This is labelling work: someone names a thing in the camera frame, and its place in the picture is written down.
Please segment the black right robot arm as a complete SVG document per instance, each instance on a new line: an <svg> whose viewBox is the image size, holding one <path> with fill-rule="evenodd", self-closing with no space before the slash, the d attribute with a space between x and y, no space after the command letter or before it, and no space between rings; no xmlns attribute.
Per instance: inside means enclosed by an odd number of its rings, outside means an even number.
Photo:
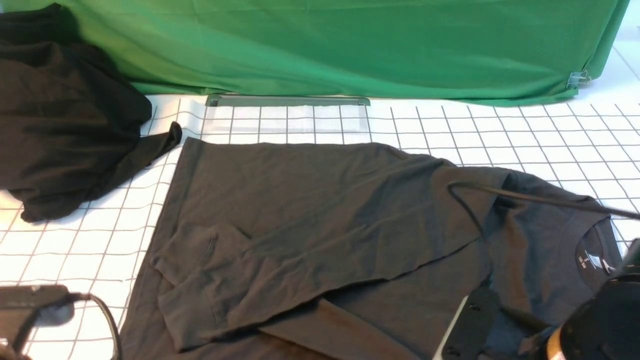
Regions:
<svg viewBox="0 0 640 360"><path fill-rule="evenodd" d="M634 239L612 278L547 339L547 360L640 358L639 246Z"/></svg>

